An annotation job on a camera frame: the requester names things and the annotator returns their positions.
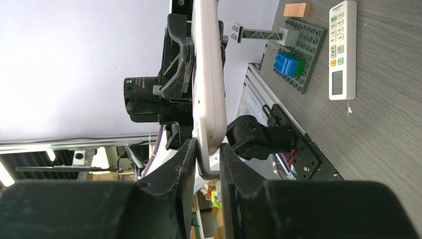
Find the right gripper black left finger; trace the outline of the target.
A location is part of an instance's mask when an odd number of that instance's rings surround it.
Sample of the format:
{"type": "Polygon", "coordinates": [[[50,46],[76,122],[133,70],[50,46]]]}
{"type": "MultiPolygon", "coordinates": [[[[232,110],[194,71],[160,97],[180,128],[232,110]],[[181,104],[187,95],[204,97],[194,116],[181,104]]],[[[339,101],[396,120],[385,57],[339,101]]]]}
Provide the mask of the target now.
{"type": "Polygon", "coordinates": [[[0,193],[3,239],[187,239],[195,139],[136,182],[25,180],[0,193]]]}

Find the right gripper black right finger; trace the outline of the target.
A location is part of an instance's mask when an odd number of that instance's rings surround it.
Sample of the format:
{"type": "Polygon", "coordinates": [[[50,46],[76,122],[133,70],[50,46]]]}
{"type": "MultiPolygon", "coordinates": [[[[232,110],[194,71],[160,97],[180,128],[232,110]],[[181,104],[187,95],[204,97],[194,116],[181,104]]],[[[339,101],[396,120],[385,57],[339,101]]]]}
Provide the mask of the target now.
{"type": "Polygon", "coordinates": [[[227,239],[416,239],[397,196],[368,181],[268,180],[220,146],[227,239]]]}

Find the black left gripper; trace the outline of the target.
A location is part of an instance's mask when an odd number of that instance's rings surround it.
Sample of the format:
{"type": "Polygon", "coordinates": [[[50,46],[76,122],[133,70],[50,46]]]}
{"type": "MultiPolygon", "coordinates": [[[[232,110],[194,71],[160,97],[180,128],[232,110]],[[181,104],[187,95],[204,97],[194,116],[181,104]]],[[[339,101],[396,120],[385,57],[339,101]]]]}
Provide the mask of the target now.
{"type": "MultiPolygon", "coordinates": [[[[162,66],[158,73],[160,97],[166,110],[159,116],[166,129],[166,149],[179,149],[192,137],[193,130],[193,71],[194,43],[191,26],[192,0],[171,0],[162,66]]],[[[223,34],[224,23],[218,21],[222,67],[226,60],[228,36],[223,34]]]]}

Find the white remote control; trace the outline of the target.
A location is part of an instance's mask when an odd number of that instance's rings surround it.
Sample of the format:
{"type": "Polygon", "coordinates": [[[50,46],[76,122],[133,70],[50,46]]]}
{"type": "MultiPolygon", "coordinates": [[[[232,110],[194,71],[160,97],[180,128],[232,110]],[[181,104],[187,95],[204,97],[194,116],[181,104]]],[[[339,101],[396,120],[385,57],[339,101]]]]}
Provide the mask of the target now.
{"type": "Polygon", "coordinates": [[[202,157],[213,155],[226,134],[227,117],[217,2],[196,0],[192,34],[196,70],[193,92],[193,136],[202,157]]]}
{"type": "Polygon", "coordinates": [[[329,11],[329,99],[356,97],[357,2],[344,0],[329,11]]]}

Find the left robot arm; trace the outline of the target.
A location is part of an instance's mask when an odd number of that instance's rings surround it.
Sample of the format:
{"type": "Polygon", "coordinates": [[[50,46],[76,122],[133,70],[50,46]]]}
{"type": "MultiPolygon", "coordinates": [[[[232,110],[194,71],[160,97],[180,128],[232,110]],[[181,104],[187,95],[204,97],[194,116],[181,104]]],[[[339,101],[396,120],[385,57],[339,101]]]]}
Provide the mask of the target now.
{"type": "Polygon", "coordinates": [[[227,41],[215,0],[172,0],[157,76],[123,82],[124,105],[133,122],[177,125],[168,147],[195,137],[214,153],[225,137],[223,64],[227,41]]]}

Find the blue brick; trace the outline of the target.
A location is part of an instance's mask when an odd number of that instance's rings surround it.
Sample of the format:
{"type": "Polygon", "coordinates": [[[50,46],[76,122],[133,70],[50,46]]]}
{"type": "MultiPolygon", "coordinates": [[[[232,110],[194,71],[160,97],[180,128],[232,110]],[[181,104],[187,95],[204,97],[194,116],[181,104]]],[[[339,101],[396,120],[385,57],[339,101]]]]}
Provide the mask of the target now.
{"type": "Polygon", "coordinates": [[[275,57],[273,68],[285,76],[296,76],[298,60],[286,52],[278,52],[275,57]]]}

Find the grey building baseplate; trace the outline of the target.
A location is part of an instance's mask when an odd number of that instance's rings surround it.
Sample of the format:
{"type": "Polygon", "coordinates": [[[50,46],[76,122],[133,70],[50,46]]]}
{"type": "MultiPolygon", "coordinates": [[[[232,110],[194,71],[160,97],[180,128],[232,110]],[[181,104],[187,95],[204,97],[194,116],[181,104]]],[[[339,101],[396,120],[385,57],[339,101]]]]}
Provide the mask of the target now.
{"type": "Polygon", "coordinates": [[[274,68],[273,71],[277,73],[285,82],[287,82],[296,91],[301,94],[305,94],[310,83],[311,76],[316,65],[319,53],[326,38],[327,29],[311,25],[293,18],[288,18],[285,23],[286,26],[290,26],[296,30],[299,30],[300,35],[295,46],[281,46],[278,49],[278,52],[286,52],[293,57],[299,56],[306,61],[306,65],[302,75],[299,77],[290,77],[282,75],[281,73],[277,72],[274,68]]]}

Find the grey brick truss piece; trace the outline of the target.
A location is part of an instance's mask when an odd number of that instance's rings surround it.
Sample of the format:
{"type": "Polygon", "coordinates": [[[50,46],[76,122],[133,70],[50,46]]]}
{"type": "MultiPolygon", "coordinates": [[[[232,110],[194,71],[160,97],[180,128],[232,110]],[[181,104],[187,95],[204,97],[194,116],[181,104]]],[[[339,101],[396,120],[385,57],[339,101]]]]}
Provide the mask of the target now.
{"type": "Polygon", "coordinates": [[[299,39],[300,31],[290,26],[282,27],[279,31],[257,30],[245,28],[240,24],[232,26],[230,39],[241,43],[243,39],[276,40],[281,46],[293,47],[299,39]]]}

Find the green brick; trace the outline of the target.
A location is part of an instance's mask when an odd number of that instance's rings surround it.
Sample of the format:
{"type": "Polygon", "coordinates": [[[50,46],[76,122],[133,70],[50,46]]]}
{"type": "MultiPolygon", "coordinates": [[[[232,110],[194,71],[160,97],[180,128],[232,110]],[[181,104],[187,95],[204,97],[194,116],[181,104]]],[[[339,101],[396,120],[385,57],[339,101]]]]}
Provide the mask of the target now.
{"type": "Polygon", "coordinates": [[[306,61],[303,58],[299,57],[299,56],[294,56],[294,59],[295,59],[296,67],[295,67],[293,76],[294,77],[299,77],[299,76],[302,75],[302,73],[304,71],[304,68],[305,68],[305,65],[306,65],[306,61]]]}

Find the small wooden block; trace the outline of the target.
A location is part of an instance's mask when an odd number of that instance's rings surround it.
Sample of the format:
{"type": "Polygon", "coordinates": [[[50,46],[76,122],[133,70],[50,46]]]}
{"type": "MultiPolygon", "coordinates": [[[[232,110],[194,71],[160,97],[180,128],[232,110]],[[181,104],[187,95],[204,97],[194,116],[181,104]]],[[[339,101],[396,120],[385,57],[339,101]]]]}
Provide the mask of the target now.
{"type": "Polygon", "coordinates": [[[285,17],[309,17],[312,4],[303,3],[287,3],[285,4],[283,16],[285,17]]]}

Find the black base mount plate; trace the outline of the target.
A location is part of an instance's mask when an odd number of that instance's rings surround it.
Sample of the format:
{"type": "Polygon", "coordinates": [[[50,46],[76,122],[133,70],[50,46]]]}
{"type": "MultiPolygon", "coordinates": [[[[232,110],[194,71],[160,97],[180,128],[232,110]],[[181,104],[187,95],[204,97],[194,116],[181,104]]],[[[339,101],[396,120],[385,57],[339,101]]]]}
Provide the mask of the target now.
{"type": "Polygon", "coordinates": [[[264,122],[253,115],[236,118],[226,137],[241,158],[273,161],[276,174],[282,171],[293,180],[339,181],[343,177],[307,133],[302,133],[279,104],[263,105],[264,122]]]}

